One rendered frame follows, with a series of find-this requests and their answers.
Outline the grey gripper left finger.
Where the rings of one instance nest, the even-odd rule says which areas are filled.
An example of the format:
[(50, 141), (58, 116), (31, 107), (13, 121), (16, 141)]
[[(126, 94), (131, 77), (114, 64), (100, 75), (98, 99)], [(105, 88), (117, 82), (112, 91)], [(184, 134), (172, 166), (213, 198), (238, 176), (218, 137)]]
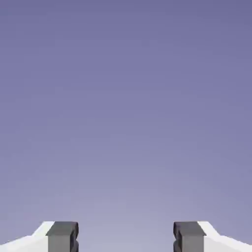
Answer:
[(75, 221), (44, 221), (31, 235), (0, 245), (0, 252), (79, 252)]

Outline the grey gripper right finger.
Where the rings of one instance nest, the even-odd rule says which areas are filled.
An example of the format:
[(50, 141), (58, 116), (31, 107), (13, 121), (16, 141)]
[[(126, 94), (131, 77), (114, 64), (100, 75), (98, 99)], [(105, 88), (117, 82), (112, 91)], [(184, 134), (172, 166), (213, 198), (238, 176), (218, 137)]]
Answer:
[(252, 252), (252, 245), (220, 235), (208, 221), (176, 221), (173, 252)]

